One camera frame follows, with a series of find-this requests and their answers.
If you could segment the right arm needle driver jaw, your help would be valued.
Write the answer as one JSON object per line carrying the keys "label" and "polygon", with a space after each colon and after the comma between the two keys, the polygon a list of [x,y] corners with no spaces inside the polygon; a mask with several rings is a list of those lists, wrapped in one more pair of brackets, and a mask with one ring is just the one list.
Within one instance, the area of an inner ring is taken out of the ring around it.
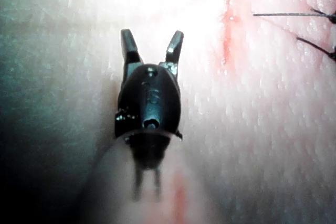
{"label": "right arm needle driver jaw", "polygon": [[143,61],[138,52],[138,47],[130,29],[121,30],[121,48],[125,64],[143,64]]}
{"label": "right arm needle driver jaw", "polygon": [[165,61],[166,62],[172,62],[174,64],[178,64],[179,59],[180,59],[180,54],[181,54],[181,49],[182,49],[182,44],[183,44],[183,39],[184,39],[184,34],[182,31],[177,30],[168,47],[166,50],[166,57]]}

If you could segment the right arm needle driver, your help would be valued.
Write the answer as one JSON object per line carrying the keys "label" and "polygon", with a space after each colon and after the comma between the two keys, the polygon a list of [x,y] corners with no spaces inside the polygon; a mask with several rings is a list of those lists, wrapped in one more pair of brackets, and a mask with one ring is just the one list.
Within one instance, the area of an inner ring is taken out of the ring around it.
{"label": "right arm needle driver", "polygon": [[116,137],[136,132],[176,135],[181,118],[181,94],[176,76],[163,66],[129,63],[118,97]]}

